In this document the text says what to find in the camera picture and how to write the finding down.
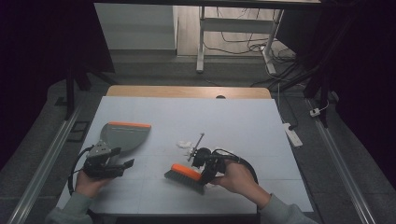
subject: white power strip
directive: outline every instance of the white power strip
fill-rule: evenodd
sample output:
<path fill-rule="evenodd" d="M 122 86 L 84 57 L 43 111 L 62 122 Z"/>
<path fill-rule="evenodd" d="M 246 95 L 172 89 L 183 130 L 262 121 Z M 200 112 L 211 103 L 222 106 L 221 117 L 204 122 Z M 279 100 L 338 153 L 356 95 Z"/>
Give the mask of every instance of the white power strip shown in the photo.
<path fill-rule="evenodd" d="M 300 138 L 297 136 L 297 133 L 294 130 L 289 130 L 289 123 L 284 123 L 283 127 L 285 128 L 285 132 L 288 135 L 289 140 L 293 144 L 294 147 L 300 147 L 303 145 Z"/>

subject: gray sleeve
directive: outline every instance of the gray sleeve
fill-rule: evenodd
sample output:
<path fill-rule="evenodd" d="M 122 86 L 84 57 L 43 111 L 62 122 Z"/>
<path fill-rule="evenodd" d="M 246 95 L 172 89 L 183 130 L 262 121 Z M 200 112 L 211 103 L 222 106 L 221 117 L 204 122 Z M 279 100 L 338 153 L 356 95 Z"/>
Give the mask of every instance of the gray sleeve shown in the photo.
<path fill-rule="evenodd" d="M 52 209 L 46 217 L 46 224 L 92 224 L 91 218 L 87 215 L 88 208 L 92 199 L 79 194 L 73 193 L 64 209 L 58 207 Z"/>
<path fill-rule="evenodd" d="M 262 219 L 271 224 L 315 224 L 314 220 L 306 217 L 296 204 L 287 205 L 274 194 L 270 202 L 261 210 Z"/>

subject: hand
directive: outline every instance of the hand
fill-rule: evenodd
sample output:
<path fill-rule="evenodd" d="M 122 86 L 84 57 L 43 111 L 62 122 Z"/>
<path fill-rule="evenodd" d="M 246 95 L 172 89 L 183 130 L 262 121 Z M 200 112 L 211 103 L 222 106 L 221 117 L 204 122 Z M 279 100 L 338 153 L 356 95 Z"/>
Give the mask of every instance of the hand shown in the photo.
<path fill-rule="evenodd" d="M 83 194 L 87 197 L 94 198 L 99 189 L 110 182 L 113 178 L 109 179 L 93 179 L 89 178 L 84 171 L 79 171 L 77 175 L 76 192 Z"/>
<path fill-rule="evenodd" d="M 224 176 L 216 177 L 211 184 L 220 185 L 230 192 L 238 193 L 263 209 L 271 199 L 271 195 L 260 187 L 253 179 L 249 169 L 235 161 L 225 161 Z"/>

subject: gray cloth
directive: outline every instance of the gray cloth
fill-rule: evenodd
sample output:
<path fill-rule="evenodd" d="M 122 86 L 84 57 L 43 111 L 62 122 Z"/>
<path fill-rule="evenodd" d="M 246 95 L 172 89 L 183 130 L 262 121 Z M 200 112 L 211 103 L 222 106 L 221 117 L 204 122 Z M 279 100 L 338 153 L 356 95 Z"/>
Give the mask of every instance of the gray cloth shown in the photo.
<path fill-rule="evenodd" d="M 86 214 L 92 199 L 73 193 L 64 209 L 54 208 L 46 217 L 46 224 L 92 224 Z M 296 204 L 287 205 L 272 195 L 270 202 L 261 210 L 262 219 L 271 224 L 314 224 L 305 217 Z"/>

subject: sleeve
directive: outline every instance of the sleeve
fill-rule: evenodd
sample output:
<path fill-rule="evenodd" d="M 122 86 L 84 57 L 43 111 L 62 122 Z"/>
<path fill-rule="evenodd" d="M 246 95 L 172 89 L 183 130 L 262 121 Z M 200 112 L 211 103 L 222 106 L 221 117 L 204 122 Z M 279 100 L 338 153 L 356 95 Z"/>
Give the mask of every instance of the sleeve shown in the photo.
<path fill-rule="evenodd" d="M 270 202 L 261 210 L 262 219 L 271 224 L 316 224 L 306 217 L 296 204 L 287 205 L 274 194 Z"/>
<path fill-rule="evenodd" d="M 46 224 L 92 224 L 91 218 L 87 215 L 88 208 L 92 203 L 92 199 L 79 194 L 73 193 L 64 209 L 58 207 L 52 209 L 47 215 Z"/>

